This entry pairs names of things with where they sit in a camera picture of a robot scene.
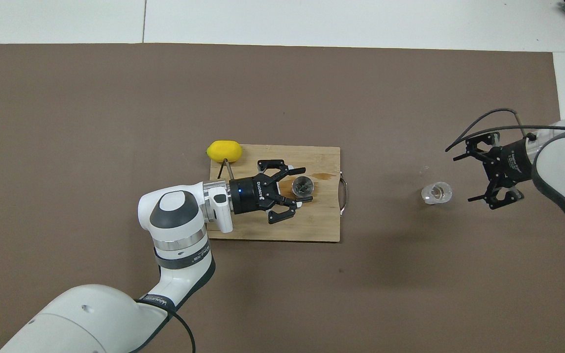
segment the cable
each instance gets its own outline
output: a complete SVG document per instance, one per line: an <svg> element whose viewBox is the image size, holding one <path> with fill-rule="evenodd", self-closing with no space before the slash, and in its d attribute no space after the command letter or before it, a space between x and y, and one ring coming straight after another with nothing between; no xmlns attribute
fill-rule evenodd
<svg viewBox="0 0 565 353"><path fill-rule="evenodd" d="M451 143L451 145L449 147L446 147L446 149L444 150L444 152L448 152L451 150L451 148L455 147L456 145L459 145L459 143L462 143L464 141L466 141L469 138L473 138L477 135L480 134L485 134L485 132L491 132L491 131L496 131L496 130L511 130L511 129L548 129L548 130L565 130L565 126L549 126L549 125L509 125L509 126L500 126L500 127L493 127L491 129L485 129L485 130L480 130L477 131L473 134L469 134L468 136L465 137L461 137L455 140L455 142Z"/></svg>
<svg viewBox="0 0 565 353"><path fill-rule="evenodd" d="M467 134L468 131L470 131L471 128L474 127L474 125L476 125L479 121L483 120L486 116L488 116L489 114L492 113L496 113L496 112L510 112L514 115L514 118L516 118L516 122L518 123L518 125L522 125L522 121L520 121L520 117L518 116L518 112L516 112L515 110L511 109L511 108L497 108L497 109L493 109L490 110L489 112L481 115L480 117L478 117L477 119L475 119L472 124L470 124L463 132L462 134L459 135L459 137L457 137L457 139L455 139L455 142L457 142L460 138L463 137L463 135ZM524 133L524 129L520 129L522 131L522 137L526 137L527 135Z"/></svg>
<svg viewBox="0 0 565 353"><path fill-rule="evenodd" d="M167 310L166 308L164 308L160 305L154 304L154 303L144 302L144 301L139 300L139 299L135 299L134 301L137 302L137 303L143 303L143 304L155 306L159 309L163 309L164 311L167 311L168 314L170 314L171 316L175 317L178 321L180 321L180 324L182 324L182 326L184 326L186 333L189 334L189 339L191 340L191 351L193 353L195 353L195 338L193 337L193 331L191 331L191 328L189 327L189 325L186 323L186 321L184 321L184 319L182 319L182 317L180 317L180 315L178 315L178 313L175 313L174 311Z"/></svg>

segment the yellow lemon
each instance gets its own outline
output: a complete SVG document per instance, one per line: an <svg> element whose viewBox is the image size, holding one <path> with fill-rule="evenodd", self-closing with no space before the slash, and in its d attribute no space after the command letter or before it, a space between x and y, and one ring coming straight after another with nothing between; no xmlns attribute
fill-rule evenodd
<svg viewBox="0 0 565 353"><path fill-rule="evenodd" d="M243 150L237 141L217 140L210 144L206 149L206 154L218 163L222 163L224 158L228 158L229 162L237 161Z"/></svg>

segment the brown tabletop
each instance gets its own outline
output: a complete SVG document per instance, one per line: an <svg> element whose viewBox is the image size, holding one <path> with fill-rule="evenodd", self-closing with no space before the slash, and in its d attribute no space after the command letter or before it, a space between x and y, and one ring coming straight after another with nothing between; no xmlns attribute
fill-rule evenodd
<svg viewBox="0 0 565 353"><path fill-rule="evenodd" d="M152 288L139 197L207 179L206 147L234 139L341 147L348 207L338 244L212 241L180 310L198 351L565 352L563 213L529 182L467 203L483 168L443 152L496 107L558 120L552 55L0 45L0 347L72 286ZM424 205L440 180L453 200ZM189 350L171 322L144 351Z"/></svg>

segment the glass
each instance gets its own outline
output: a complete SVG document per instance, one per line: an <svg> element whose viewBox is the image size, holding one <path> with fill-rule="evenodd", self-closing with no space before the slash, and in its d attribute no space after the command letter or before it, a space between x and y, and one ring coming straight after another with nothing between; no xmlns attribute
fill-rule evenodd
<svg viewBox="0 0 565 353"><path fill-rule="evenodd" d="M429 205L446 203L453 197L453 189L447 183L438 181L422 188L422 199Z"/></svg>

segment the wooden cutting board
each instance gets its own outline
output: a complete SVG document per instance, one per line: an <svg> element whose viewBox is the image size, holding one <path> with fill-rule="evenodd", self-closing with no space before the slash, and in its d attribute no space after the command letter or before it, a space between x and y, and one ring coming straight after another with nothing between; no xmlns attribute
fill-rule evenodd
<svg viewBox="0 0 565 353"><path fill-rule="evenodd" d="M276 145L241 145L243 155L231 163L235 178L252 177L258 173L259 159L284 159L294 168L306 167L305 175L312 179L315 188L313 201L304 203L294 217L269 224L265 212L255 211L232 215L233 231L220 232L215 224L209 224L211 239L242 239L268 241L339 241L339 147L307 147ZM210 179L217 179L220 163L211 161ZM281 195L294 198L291 184L300 175L287 176L279 182ZM229 178L226 168L222 178ZM275 206L274 210L284 210Z"/></svg>

